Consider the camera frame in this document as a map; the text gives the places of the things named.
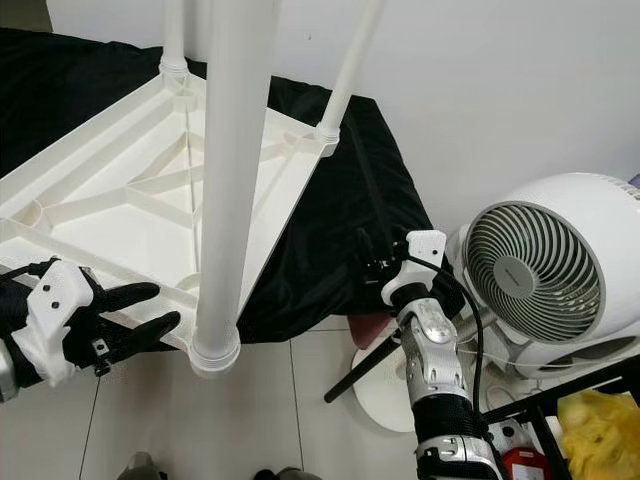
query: black cloth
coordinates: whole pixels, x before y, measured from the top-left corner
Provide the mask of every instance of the black cloth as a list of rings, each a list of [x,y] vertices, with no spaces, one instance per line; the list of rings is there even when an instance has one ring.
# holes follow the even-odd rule
[[[158,47],[0,29],[0,177],[151,80],[160,55]],[[204,78],[205,64],[189,62],[189,69]],[[329,93],[273,77],[269,107],[315,125]],[[432,228],[376,102],[354,96],[347,115],[358,125],[394,237]],[[283,341],[332,313],[384,310],[379,288],[363,289],[356,260],[360,227],[382,255],[354,133],[343,124],[335,154],[319,162],[242,312],[242,341]]]

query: yellow plastic bag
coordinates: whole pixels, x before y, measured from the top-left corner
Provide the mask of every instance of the yellow plastic bag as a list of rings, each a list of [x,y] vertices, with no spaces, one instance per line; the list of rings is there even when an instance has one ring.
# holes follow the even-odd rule
[[[558,401],[574,480],[640,480],[640,409],[630,395],[594,390]]]

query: white wall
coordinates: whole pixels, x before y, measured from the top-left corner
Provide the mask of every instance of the white wall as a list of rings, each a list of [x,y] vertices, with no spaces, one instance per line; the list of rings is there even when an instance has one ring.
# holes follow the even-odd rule
[[[187,0],[206,56],[206,0]],[[160,45],[157,0],[48,0],[55,32]],[[359,0],[284,0],[274,73],[331,87]],[[390,0],[358,93],[374,97],[434,223],[530,179],[640,172],[640,2]]]

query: white fan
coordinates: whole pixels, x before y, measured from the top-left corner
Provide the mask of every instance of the white fan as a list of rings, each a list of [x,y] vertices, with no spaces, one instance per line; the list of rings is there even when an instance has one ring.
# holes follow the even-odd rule
[[[532,182],[482,211],[447,253],[498,318],[485,351],[508,360],[503,369],[565,375],[640,343],[640,190],[626,182]]]

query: tile floor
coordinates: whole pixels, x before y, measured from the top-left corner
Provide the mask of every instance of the tile floor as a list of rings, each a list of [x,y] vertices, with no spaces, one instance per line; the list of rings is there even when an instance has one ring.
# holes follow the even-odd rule
[[[302,467],[326,480],[415,478],[413,434],[374,424],[352,392],[326,405],[355,347],[330,317],[282,344],[243,347],[218,382],[179,352],[143,354],[98,381],[89,371],[0,406],[0,478],[114,480],[136,450],[171,480],[249,480]]]

